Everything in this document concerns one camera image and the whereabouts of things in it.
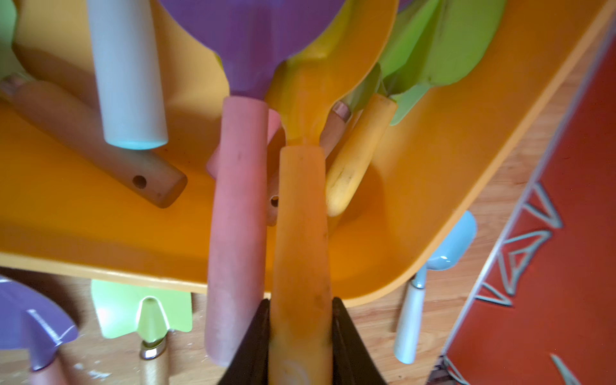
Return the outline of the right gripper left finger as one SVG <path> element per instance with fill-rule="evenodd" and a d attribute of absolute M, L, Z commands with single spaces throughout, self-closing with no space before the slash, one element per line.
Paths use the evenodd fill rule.
<path fill-rule="evenodd" d="M 263 299 L 219 385 L 268 384 L 270 300 Z"/>

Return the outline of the yellow square shovel yellow handle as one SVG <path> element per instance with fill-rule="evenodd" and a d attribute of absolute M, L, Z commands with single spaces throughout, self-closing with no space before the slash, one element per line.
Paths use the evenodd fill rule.
<path fill-rule="evenodd" d="M 348 1 L 330 27 L 275 73 L 266 97 L 286 133 L 270 300 L 268 381 L 333 380 L 332 294 L 319 140 L 331 108 L 367 77 L 395 22 L 396 1 Z"/>

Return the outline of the light green shovel wooden handle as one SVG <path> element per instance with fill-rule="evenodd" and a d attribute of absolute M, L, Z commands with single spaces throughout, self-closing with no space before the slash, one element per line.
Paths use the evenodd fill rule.
<path fill-rule="evenodd" d="M 93 280 L 91 298 L 104 338 L 139 335 L 141 383 L 168 384 L 168 333 L 192 330 L 191 293 Z"/>

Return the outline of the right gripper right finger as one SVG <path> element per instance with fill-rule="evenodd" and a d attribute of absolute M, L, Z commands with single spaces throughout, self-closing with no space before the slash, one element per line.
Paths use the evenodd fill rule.
<path fill-rule="evenodd" d="M 347 308 L 332 300 L 333 384 L 386 384 Z"/>

